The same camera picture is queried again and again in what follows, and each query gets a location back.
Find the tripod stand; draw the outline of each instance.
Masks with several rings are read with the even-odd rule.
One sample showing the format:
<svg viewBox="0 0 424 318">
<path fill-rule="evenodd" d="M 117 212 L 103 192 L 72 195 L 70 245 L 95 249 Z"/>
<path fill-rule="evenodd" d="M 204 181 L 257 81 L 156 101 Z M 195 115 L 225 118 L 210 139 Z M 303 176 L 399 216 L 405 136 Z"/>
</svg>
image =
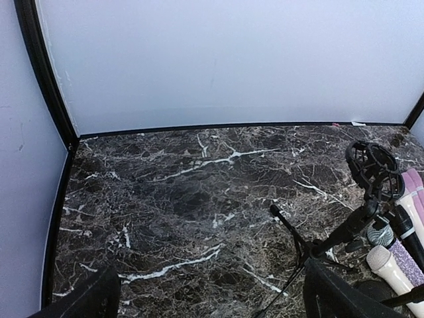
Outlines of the tripod stand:
<svg viewBox="0 0 424 318">
<path fill-rule="evenodd" d="M 297 266 L 282 287 L 281 292 L 265 309 L 259 311 L 254 318 L 265 317 L 271 306 L 303 272 L 305 263 L 309 258 L 320 260 L 330 266 L 344 268 L 346 271 L 352 271 L 352 268 L 329 260 L 326 257 L 326 251 L 338 244 L 348 243 L 346 251 L 353 252 L 362 246 L 361 241 L 354 239 L 372 220 L 376 220 L 381 227 L 388 224 L 388 220 L 380 214 L 380 203 L 399 199 L 405 190 L 395 158 L 386 149 L 377 144 L 355 141 L 346 150 L 346 161 L 355 182 L 365 189 L 365 203 L 354 210 L 346 221 L 340 224 L 326 240 L 305 241 L 295 227 L 280 213 L 280 208 L 277 205 L 271 205 L 271 214 L 277 217 L 293 236 L 297 254 Z"/>
<path fill-rule="evenodd" d="M 254 318 L 265 317 L 266 312 L 273 306 L 277 299 L 294 283 L 303 272 L 305 263 L 308 258 L 318 259 L 327 263 L 330 266 L 337 266 L 344 268 L 346 271 L 352 271 L 352 268 L 343 266 L 342 264 L 333 262 L 326 257 L 325 252 L 340 243 L 348 243 L 354 240 L 359 233 L 374 219 L 379 212 L 378 203 L 375 199 L 369 200 L 365 205 L 353 211 L 345 222 L 337 227 L 323 242 L 318 241 L 305 241 L 303 237 L 296 231 L 295 227 L 291 225 L 286 218 L 280 213 L 280 208 L 277 205 L 271 205 L 271 214 L 277 217 L 289 230 L 293 236 L 296 254 L 297 266 L 288 281 L 284 284 L 281 292 L 271 301 L 271 303 L 262 311 L 258 312 Z"/>
</svg>

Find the white vein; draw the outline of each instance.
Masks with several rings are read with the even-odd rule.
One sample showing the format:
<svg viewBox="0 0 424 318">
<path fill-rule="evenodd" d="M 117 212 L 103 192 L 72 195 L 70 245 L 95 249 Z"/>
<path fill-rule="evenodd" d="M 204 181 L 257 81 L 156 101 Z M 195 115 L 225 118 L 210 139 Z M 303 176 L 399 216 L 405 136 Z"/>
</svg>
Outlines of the white vein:
<svg viewBox="0 0 424 318">
<path fill-rule="evenodd" d="M 182 262 L 182 263 L 169 265 L 169 266 L 163 267 L 163 269 L 161 269 L 160 271 L 153 272 L 151 274 L 146 274 L 146 275 L 142 275 L 142 274 L 119 274 L 119 277 L 124 279 L 123 284 L 129 284 L 129 283 L 131 283 L 135 280 L 149 280 L 149 279 L 152 279 L 152 278 L 157 278 L 157 277 L 165 275 L 170 270 L 174 270 L 176 268 L 181 268 L 182 266 L 186 266 L 186 265 L 192 265 L 192 264 L 198 264 L 198 263 L 206 262 L 207 260 L 210 260 L 214 256 L 218 257 L 218 254 L 219 254 L 220 251 L 221 251 L 221 249 L 219 248 L 215 252 L 213 252 L 212 254 L 210 254 L 208 256 L 198 258 L 197 260 L 187 260 L 187 261 Z"/>
<path fill-rule="evenodd" d="M 66 231 L 66 232 L 76 232 L 76 233 L 79 233 L 79 235 L 81 235 L 83 233 L 82 230 L 66 229 L 64 227 L 60 227 L 59 230 Z"/>
<path fill-rule="evenodd" d="M 311 183 L 309 183 L 310 185 L 307 184 L 303 184 L 301 182 L 298 182 L 296 180 L 293 180 L 295 183 L 297 183 L 299 186 L 302 187 L 306 187 L 308 189 L 314 189 L 319 195 L 322 195 L 324 197 L 324 200 L 327 200 L 327 197 L 332 197 L 335 201 L 339 202 L 341 205 L 343 205 L 344 207 L 347 207 L 348 209 L 350 209 L 351 211 L 354 211 L 354 209 L 352 207 L 349 207 L 346 203 L 340 201 L 339 199 L 337 199 L 334 195 L 332 194 L 328 194 L 327 192 L 319 189 L 318 187 L 315 187 L 314 185 L 312 185 Z"/>
<path fill-rule="evenodd" d="M 305 151 L 305 149 L 304 148 L 301 148 L 301 149 L 296 149 L 297 150 L 297 152 L 296 151 L 294 151 L 295 149 L 291 149 L 291 155 L 293 156 L 293 157 L 296 157 L 298 154 L 301 154 L 302 152 L 304 152 Z"/>
<path fill-rule="evenodd" d="M 228 214 L 228 215 L 225 217 L 224 222 L 230 221 L 233 217 L 235 217 L 235 214 L 234 214 L 234 213 L 230 213 L 230 214 Z"/>
<path fill-rule="evenodd" d="M 65 296 L 69 295 L 70 293 L 72 293 L 73 290 L 74 290 L 74 288 L 71 286 L 71 288 L 69 290 L 65 291 L 64 293 L 53 293 L 53 295 L 57 296 L 57 297 L 65 297 Z"/>
<path fill-rule="evenodd" d="M 402 159 L 400 157 L 395 157 L 396 160 L 400 161 L 400 162 L 412 162 L 413 164 L 422 164 L 422 162 L 418 161 L 418 159 L 416 160 L 410 160 L 410 159 Z"/>
<path fill-rule="evenodd" d="M 86 270 L 88 270 L 89 272 L 92 272 L 92 273 L 96 273 L 96 272 L 97 272 L 97 270 L 96 270 L 96 269 L 91 268 L 91 267 L 88 267 L 87 265 L 84 265 L 84 264 L 82 264 L 82 263 L 80 263 L 79 265 L 80 265 L 82 268 L 85 268 Z"/>
<path fill-rule="evenodd" d="M 280 219 L 278 217 L 271 217 L 270 219 L 260 222 L 260 223 L 255 223 L 255 224 L 250 224 L 249 228 L 254 228 L 254 227 L 261 227 L 262 225 L 265 225 L 266 223 L 270 223 L 272 221 L 275 221 L 278 223 Z"/>
<path fill-rule="evenodd" d="M 128 228 L 127 228 L 127 226 L 128 226 L 128 224 L 122 228 L 122 232 L 124 232 L 125 246 L 127 248 L 131 248 L 130 236 L 128 235 Z"/>
<path fill-rule="evenodd" d="M 112 178 L 121 180 L 120 177 L 117 175 L 117 173 L 115 171 L 110 171 L 109 174 L 111 175 Z"/>
<path fill-rule="evenodd" d="M 212 221 L 212 227 L 216 229 L 218 227 L 217 214 L 215 213 L 215 218 Z"/>
<path fill-rule="evenodd" d="M 275 292 L 278 292 L 278 293 L 281 293 L 281 289 L 280 288 L 278 288 L 278 287 L 276 287 L 276 286 L 274 286 L 274 285 L 272 285 L 272 284 L 270 284 L 270 283 L 268 283 L 266 280 L 264 280 L 263 278 L 261 278 L 261 277 L 259 277 L 258 275 L 256 275 L 256 274 L 254 274 L 254 273 L 252 273 L 252 272 L 249 272 L 246 268 L 243 268 L 243 270 L 247 273 L 247 274 L 250 274 L 250 275 L 252 275 L 253 277 L 255 277 L 262 285 L 265 285 L 266 287 L 268 287 L 268 288 L 270 288 L 271 290 L 273 290 L 273 291 L 275 291 Z"/>
<path fill-rule="evenodd" d="M 197 142 L 199 143 L 199 146 L 201 148 L 201 156 L 202 156 L 202 158 L 206 158 L 207 157 L 207 149 L 209 148 L 209 146 L 204 146 L 201 143 L 199 134 L 197 134 Z"/>
<path fill-rule="evenodd" d="M 248 262 L 245 262 L 245 264 L 246 264 L 247 266 L 249 266 L 249 268 L 250 268 L 251 270 L 254 270 L 254 267 L 253 267 L 252 265 L 250 265 Z"/>
<path fill-rule="evenodd" d="M 96 172 L 94 174 L 90 174 L 88 177 L 86 177 L 84 180 L 88 180 L 90 178 L 97 178 L 99 176 L 99 174 Z"/>
<path fill-rule="evenodd" d="M 203 161 L 203 162 L 197 164 L 196 166 L 194 166 L 190 169 L 182 170 L 180 172 L 177 172 L 176 174 L 171 174 L 169 176 L 163 177 L 162 179 L 154 178 L 153 181 L 154 182 L 165 181 L 165 180 L 168 180 L 170 178 L 179 177 L 183 174 L 188 174 L 189 172 L 196 171 L 200 168 L 203 168 L 204 166 L 207 166 L 208 164 L 219 164 L 221 162 L 228 162 L 229 164 L 233 164 L 234 163 L 233 158 L 238 158 L 238 157 L 241 157 L 241 156 L 248 156 L 248 155 L 251 155 L 251 154 L 263 154 L 265 152 L 271 152 L 271 151 L 277 151 L 278 150 L 278 149 L 269 149 L 269 150 L 266 149 L 266 150 L 254 150 L 254 151 L 249 151 L 249 152 L 238 152 L 234 148 L 231 148 L 231 147 L 229 147 L 229 148 L 233 150 L 233 153 L 227 158 Z"/>
<path fill-rule="evenodd" d="M 203 252 L 203 253 L 201 253 L 202 255 L 205 255 L 205 254 L 207 254 L 207 253 L 209 253 L 209 252 L 211 252 L 211 251 L 216 251 L 216 250 L 219 250 L 221 247 L 223 246 L 223 244 L 221 243 L 221 244 L 218 244 L 217 246 L 213 246 L 213 247 L 211 247 L 211 248 L 208 248 L 205 252 Z"/>
<path fill-rule="evenodd" d="M 95 215 L 86 213 L 81 211 L 81 209 L 84 207 L 84 205 L 80 205 L 80 207 L 78 209 L 72 209 L 71 207 L 63 207 L 62 209 L 65 211 L 66 215 L 69 215 L 71 212 L 76 212 L 76 213 L 81 213 L 84 215 L 88 215 L 89 217 L 94 217 Z"/>
<path fill-rule="evenodd" d="M 327 236 L 327 238 L 329 237 L 329 234 L 327 232 L 326 229 L 324 229 L 325 234 Z M 334 254 L 334 248 L 330 248 L 328 251 L 325 252 L 325 255 L 327 255 L 327 258 L 329 258 L 330 260 L 332 260 L 333 262 L 339 262 L 339 260 L 337 259 L 336 255 Z"/>
</svg>

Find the white microphone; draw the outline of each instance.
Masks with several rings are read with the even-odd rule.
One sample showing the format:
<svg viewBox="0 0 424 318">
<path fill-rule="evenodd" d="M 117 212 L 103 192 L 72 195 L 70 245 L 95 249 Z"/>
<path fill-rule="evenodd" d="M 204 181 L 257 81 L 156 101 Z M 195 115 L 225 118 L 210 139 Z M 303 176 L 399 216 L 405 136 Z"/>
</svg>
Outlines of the white microphone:
<svg viewBox="0 0 424 318">
<path fill-rule="evenodd" d="M 396 205 L 401 205 L 408 213 L 409 217 L 412 220 L 415 233 L 417 233 L 419 242 L 421 243 L 421 246 L 424 247 L 424 225 L 421 222 L 417 209 L 413 204 L 413 198 L 407 189 L 405 189 L 403 197 L 396 201 Z"/>
<path fill-rule="evenodd" d="M 423 272 L 400 241 L 394 237 L 393 230 L 389 225 L 386 225 L 381 230 L 376 230 L 370 225 L 366 231 L 366 237 L 368 237 L 372 246 L 384 246 L 393 254 L 400 270 L 414 287 L 424 285 Z"/>
<path fill-rule="evenodd" d="M 375 246 L 366 256 L 366 261 L 371 271 L 383 278 L 397 295 L 403 295 L 412 290 L 412 283 L 406 278 L 387 248 L 381 245 Z M 424 301 L 408 303 L 407 306 L 417 318 L 424 318 Z"/>
</svg>

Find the microphone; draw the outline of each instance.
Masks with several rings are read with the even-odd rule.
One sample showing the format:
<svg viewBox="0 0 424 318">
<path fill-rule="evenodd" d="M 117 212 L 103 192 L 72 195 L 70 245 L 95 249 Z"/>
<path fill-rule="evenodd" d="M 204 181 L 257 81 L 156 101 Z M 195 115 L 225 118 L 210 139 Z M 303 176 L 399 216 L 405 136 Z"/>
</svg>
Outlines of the microphone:
<svg viewBox="0 0 424 318">
<path fill-rule="evenodd" d="M 424 284 L 423 272 L 403 245 L 394 237 L 393 230 L 389 225 L 381 230 L 376 230 L 372 225 L 369 226 L 366 230 L 366 237 L 371 245 L 384 246 L 393 254 L 397 265 L 414 287 Z"/>
<path fill-rule="evenodd" d="M 422 202 L 419 199 L 419 196 L 417 194 L 415 183 L 412 180 L 411 176 L 407 172 L 404 172 L 402 174 L 402 178 L 403 178 L 403 181 L 405 182 L 405 188 L 408 190 L 408 192 L 411 195 L 413 204 L 415 206 L 415 209 L 417 210 L 417 213 L 418 213 L 418 216 L 421 220 L 421 223 L 423 223 L 423 221 L 424 221 L 424 207 L 423 207 L 423 204 L 422 204 Z"/>
<path fill-rule="evenodd" d="M 407 215 L 409 215 L 409 218 L 412 221 L 411 225 L 417 233 L 421 246 L 424 246 L 424 225 L 421 222 L 421 219 L 419 218 L 418 212 L 414 206 L 413 199 L 408 189 L 405 189 L 403 197 L 396 201 L 395 206 L 397 210 L 399 206 L 402 206 L 403 210 L 406 211 Z"/>
<path fill-rule="evenodd" d="M 366 261 L 371 271 L 385 280 L 397 295 L 409 293 L 413 289 L 413 285 L 387 248 L 381 245 L 375 246 L 366 256 Z M 408 303 L 407 306 L 417 318 L 424 318 L 424 302 Z"/>
<path fill-rule="evenodd" d="M 417 233 L 415 233 L 411 218 L 402 205 L 395 206 L 395 209 L 395 216 L 390 221 L 390 225 L 409 252 L 409 255 L 412 256 L 418 267 L 424 272 L 424 249 Z"/>
<path fill-rule="evenodd" d="M 423 180 L 418 174 L 418 171 L 415 168 L 411 168 L 407 171 L 409 176 L 412 178 L 413 183 L 415 185 L 415 190 L 418 194 L 419 200 L 421 201 L 421 204 L 424 206 L 424 185 Z"/>
</svg>

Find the microphone stand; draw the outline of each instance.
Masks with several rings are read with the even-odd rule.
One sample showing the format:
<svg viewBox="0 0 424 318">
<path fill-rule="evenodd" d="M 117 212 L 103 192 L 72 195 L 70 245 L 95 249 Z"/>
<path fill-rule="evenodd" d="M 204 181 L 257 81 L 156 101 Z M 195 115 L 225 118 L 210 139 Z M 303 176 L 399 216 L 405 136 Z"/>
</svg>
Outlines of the microphone stand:
<svg viewBox="0 0 424 318">
<path fill-rule="evenodd" d="M 254 318 L 265 317 L 266 312 L 276 300 L 302 273 L 305 268 L 305 262 L 309 258 L 320 260 L 327 263 L 328 266 L 338 266 L 348 272 L 353 271 L 353 268 L 329 260 L 326 252 L 341 243 L 348 243 L 346 251 L 353 252 L 360 247 L 358 243 L 362 243 L 354 239 L 373 219 L 376 220 L 379 228 L 388 224 L 389 221 L 380 214 L 380 203 L 383 201 L 393 202 L 399 199 L 405 191 L 405 184 L 399 172 L 396 159 L 378 144 L 360 140 L 349 144 L 345 156 L 354 181 L 365 189 L 365 203 L 354 210 L 326 240 L 305 241 L 295 227 L 283 217 L 280 213 L 280 208 L 277 205 L 271 205 L 271 214 L 277 217 L 293 236 L 297 254 L 297 266 L 284 284 L 281 292 L 265 309 L 254 315 Z"/>
<path fill-rule="evenodd" d="M 417 286 L 409 293 L 384 300 L 381 303 L 387 307 L 394 308 L 406 305 L 407 303 L 421 303 L 422 301 L 424 301 L 424 285 Z"/>
<path fill-rule="evenodd" d="M 297 277 L 303 272 L 305 268 L 305 262 L 309 258 L 318 259 L 330 266 L 337 266 L 345 269 L 347 272 L 351 272 L 354 269 L 343 266 L 337 262 L 333 262 L 326 257 L 326 251 L 340 243 L 348 243 L 355 239 L 360 232 L 376 217 L 379 210 L 378 201 L 375 198 L 371 198 L 366 203 L 354 210 L 345 222 L 340 224 L 323 242 L 314 240 L 313 242 L 305 241 L 303 237 L 296 231 L 295 227 L 290 224 L 289 221 L 280 213 L 280 208 L 277 205 L 271 205 L 271 214 L 277 217 L 287 228 L 287 230 L 293 236 L 296 254 L 297 254 L 297 266 L 288 281 L 282 287 L 281 292 L 269 303 L 269 305 L 263 310 L 256 313 L 254 318 L 265 317 L 268 310 L 273 306 L 277 299 L 284 294 L 284 292 L 295 282 Z"/>
</svg>

